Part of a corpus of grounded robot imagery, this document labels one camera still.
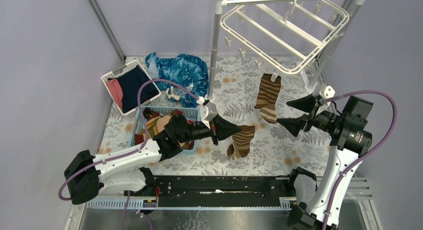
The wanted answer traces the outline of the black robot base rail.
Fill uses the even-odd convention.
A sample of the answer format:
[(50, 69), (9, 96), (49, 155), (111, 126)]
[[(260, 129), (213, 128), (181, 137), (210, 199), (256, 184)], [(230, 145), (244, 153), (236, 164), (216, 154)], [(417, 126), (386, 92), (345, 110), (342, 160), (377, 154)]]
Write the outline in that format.
[(280, 207), (280, 199), (296, 196), (286, 176), (155, 176), (144, 192), (125, 196), (152, 197), (161, 208)]

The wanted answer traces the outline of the brown striped sock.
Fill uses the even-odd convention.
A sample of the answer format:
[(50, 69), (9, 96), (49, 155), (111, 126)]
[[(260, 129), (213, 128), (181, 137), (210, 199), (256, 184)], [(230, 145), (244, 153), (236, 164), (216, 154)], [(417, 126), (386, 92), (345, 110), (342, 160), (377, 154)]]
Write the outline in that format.
[(281, 77), (272, 81), (272, 75), (264, 73), (260, 79), (255, 109), (260, 110), (261, 117), (268, 123), (277, 123), (275, 104), (281, 90)]
[(241, 131), (232, 135), (232, 144), (227, 149), (230, 160), (245, 158), (250, 151), (250, 143), (255, 135), (255, 126), (241, 125)]

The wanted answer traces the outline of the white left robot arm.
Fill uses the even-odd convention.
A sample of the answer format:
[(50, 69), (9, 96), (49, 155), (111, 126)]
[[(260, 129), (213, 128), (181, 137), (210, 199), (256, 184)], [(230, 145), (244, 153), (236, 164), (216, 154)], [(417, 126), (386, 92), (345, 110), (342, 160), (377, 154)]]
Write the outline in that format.
[(89, 150), (77, 153), (64, 170), (65, 181), (58, 190), (58, 197), (78, 205), (105, 194), (150, 195), (155, 183), (146, 164), (173, 158), (182, 152), (182, 143), (204, 138), (218, 143), (239, 132), (241, 126), (219, 115), (212, 119), (209, 127), (201, 121), (189, 123), (183, 115), (171, 116), (160, 133), (140, 145), (114, 153), (92, 155)]

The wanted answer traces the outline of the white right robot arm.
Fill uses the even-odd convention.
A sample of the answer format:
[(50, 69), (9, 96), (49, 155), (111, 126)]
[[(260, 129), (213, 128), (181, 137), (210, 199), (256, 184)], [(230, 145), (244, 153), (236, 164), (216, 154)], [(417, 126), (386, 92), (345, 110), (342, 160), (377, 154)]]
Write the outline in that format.
[(288, 106), (304, 114), (298, 118), (277, 119), (295, 137), (312, 127), (331, 137), (328, 163), (321, 181), (318, 183), (313, 173), (297, 168), (286, 182), (288, 193), (297, 200), (287, 220), (287, 225), (295, 230), (338, 229), (341, 206), (357, 169), (354, 162), (367, 153), (372, 144), (372, 134), (364, 130), (372, 102), (351, 96), (343, 111), (336, 115), (327, 110), (318, 111), (323, 107), (323, 100), (310, 94), (288, 101)]

